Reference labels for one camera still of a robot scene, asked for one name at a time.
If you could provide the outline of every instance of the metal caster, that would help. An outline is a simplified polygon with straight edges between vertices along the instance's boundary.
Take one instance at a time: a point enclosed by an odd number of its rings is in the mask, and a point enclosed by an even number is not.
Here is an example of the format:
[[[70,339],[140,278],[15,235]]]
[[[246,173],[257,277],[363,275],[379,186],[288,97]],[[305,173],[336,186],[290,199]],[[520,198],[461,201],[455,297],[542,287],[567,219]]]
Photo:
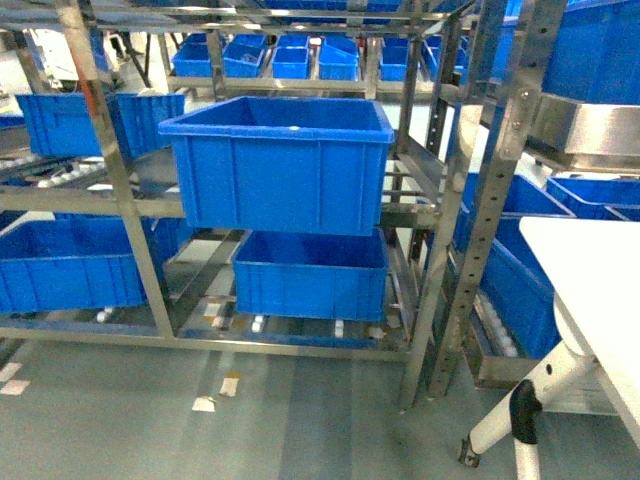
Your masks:
[[[463,438],[458,449],[458,462],[471,468],[478,468],[480,458],[482,458],[482,455],[475,453],[471,448],[469,437]]]

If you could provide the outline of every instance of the stacked blue crate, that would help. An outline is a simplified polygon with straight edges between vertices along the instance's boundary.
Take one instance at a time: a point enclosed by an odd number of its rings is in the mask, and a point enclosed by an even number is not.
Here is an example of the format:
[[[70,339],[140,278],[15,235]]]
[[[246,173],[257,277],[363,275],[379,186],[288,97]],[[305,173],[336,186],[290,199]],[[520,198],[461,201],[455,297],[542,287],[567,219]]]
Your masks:
[[[160,130],[190,224],[253,230],[233,259],[239,312],[384,317],[388,259],[374,227],[394,134],[378,104],[244,97]]]

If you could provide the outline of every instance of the gray floor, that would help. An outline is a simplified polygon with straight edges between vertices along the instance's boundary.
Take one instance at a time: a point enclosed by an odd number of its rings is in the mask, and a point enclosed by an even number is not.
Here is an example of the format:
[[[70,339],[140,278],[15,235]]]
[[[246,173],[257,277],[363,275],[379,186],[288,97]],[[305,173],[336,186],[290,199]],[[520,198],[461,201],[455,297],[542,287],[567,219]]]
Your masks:
[[[15,58],[0,55],[0,65],[0,82],[22,92]],[[152,80],[164,89],[158,72],[154,60]],[[127,90],[138,90],[132,66],[122,73]],[[387,112],[397,122],[399,109]],[[427,114],[414,114],[418,140]],[[421,396],[400,415],[397,364],[47,342],[28,343],[17,360],[15,378],[31,384],[21,396],[0,395],[2,480],[516,475],[508,439],[478,470],[455,461],[460,438],[503,395],[475,390],[463,364],[446,398]],[[238,395],[220,398],[228,372],[240,374]],[[217,398],[215,413],[191,411],[202,395]],[[617,418],[543,414],[540,442],[545,479],[640,478],[638,451]]]

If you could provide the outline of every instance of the white paper scrap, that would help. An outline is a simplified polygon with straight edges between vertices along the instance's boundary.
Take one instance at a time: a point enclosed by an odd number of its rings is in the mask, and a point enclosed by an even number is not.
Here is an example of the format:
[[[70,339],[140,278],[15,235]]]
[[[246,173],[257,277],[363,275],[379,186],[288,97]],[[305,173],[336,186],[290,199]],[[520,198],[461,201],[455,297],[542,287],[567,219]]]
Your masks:
[[[2,370],[0,370],[0,382],[11,380],[18,370],[22,367],[21,363],[9,362]]]
[[[0,395],[22,395],[30,383],[29,380],[9,380],[0,388]]]
[[[191,410],[194,412],[215,412],[216,401],[211,397],[198,397],[193,402]]]
[[[222,388],[220,389],[220,395],[225,397],[235,397],[236,390],[238,389],[238,382],[240,381],[240,375],[237,373],[229,373],[222,382]]]

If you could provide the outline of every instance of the open blue bin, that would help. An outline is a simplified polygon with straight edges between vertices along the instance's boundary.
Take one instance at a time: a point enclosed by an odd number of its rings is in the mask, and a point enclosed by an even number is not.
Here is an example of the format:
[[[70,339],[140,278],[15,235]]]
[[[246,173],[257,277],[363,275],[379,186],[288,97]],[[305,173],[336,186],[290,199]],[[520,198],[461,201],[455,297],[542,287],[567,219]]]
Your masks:
[[[157,255],[152,256],[161,272]],[[146,301],[119,218],[27,222],[0,237],[0,313]]]
[[[376,102],[239,97],[160,124],[193,227],[369,235],[394,133]]]
[[[408,61],[408,48],[383,47],[380,57],[380,78],[383,81],[402,82],[407,74]]]
[[[31,139],[31,151],[42,156],[102,156],[81,93],[17,95]],[[125,159],[166,147],[158,124],[184,113],[184,95],[107,96],[107,105]]]
[[[210,77],[211,59],[206,43],[185,43],[172,59],[178,77]]]
[[[231,42],[222,55],[224,74],[235,78],[256,78],[266,51],[262,48]]]
[[[104,219],[115,218],[114,216],[92,215],[83,213],[60,213],[53,214],[56,220],[82,220],[84,219]],[[159,264],[165,264],[170,258],[175,257],[182,246],[191,239],[196,229],[189,227],[184,218],[148,218],[142,219],[149,239],[154,242],[154,247],[159,258]]]
[[[246,45],[248,47],[256,47],[265,49],[267,48],[267,36],[266,35],[257,35],[250,33],[241,33],[235,35],[231,43],[236,43],[238,45]]]
[[[638,180],[587,180],[583,178],[547,179],[547,193],[578,218],[607,218],[606,207],[640,206]]]
[[[503,79],[517,19],[505,22],[492,75]],[[590,103],[640,104],[640,1],[567,7],[542,89]]]
[[[282,35],[278,38],[276,48],[309,48],[308,35]]]
[[[460,214],[453,233],[453,245],[457,250],[466,251],[471,235],[471,225],[475,216],[474,198],[478,174],[470,173],[462,194]],[[573,217],[570,209],[539,189],[527,178],[515,175],[507,194],[507,200],[502,210],[501,222],[504,218],[520,218],[524,215]]]
[[[309,49],[276,48],[271,65],[273,78],[309,78]]]
[[[355,42],[346,37],[326,37],[318,64],[322,80],[357,80],[360,54]]]
[[[379,229],[366,237],[253,232],[232,262],[238,312],[384,318],[389,261]]]
[[[503,218],[480,288],[527,355],[543,358],[560,342],[554,289],[520,233],[520,218]]]

